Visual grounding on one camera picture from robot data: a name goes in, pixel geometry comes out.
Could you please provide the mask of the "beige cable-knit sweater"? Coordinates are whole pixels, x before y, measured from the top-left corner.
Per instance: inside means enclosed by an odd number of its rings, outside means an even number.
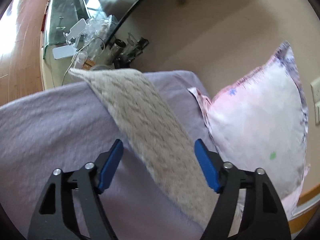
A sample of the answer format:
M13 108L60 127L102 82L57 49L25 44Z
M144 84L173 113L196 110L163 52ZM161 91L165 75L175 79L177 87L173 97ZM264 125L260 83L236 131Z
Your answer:
M190 92L204 91L196 74L75 68L69 73L90 86L161 191L205 227L218 196L207 185L194 152L198 139L215 150Z

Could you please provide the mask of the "lavender bed sheet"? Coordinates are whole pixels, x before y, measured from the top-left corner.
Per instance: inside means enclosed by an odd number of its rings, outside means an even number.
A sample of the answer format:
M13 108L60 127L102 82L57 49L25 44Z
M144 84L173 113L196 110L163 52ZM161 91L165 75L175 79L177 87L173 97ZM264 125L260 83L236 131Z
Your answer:
M39 196L56 168L94 161L116 139L124 154L100 197L119 239L199 239L202 228L156 186L113 118L84 82L1 107L1 205L26 236Z

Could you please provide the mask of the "pink floral pillow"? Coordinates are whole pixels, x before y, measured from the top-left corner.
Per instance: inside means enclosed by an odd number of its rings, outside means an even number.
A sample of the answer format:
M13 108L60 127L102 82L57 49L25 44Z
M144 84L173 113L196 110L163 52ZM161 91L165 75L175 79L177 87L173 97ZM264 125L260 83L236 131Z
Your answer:
M289 42L214 98L189 92L221 158L241 170L263 168L291 218L309 169L308 106Z

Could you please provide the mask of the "glass-top side table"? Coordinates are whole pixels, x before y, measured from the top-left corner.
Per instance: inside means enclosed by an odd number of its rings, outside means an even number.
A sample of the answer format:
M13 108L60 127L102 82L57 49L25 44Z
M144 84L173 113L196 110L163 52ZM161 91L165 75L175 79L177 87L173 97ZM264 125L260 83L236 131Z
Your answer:
M48 0L41 48L44 89L72 82L85 59L105 62L116 31L141 0Z

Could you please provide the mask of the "white phone stand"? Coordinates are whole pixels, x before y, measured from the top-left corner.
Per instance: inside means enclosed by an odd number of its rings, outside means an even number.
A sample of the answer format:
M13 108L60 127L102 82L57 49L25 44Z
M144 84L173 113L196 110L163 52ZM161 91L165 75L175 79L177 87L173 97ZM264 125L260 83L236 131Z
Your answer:
M76 54L80 36L86 29L86 25L86 20L82 18L70 28L68 33L63 33L67 44L52 50L55 60L72 57Z

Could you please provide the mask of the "dark metal cup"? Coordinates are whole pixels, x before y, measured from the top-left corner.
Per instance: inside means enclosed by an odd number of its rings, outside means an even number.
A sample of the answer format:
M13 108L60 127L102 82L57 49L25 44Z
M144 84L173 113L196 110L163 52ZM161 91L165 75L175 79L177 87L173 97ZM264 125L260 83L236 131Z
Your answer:
M107 58L105 61L106 65L110 66L113 61L121 54L125 47L126 43L123 40L116 39L107 54Z

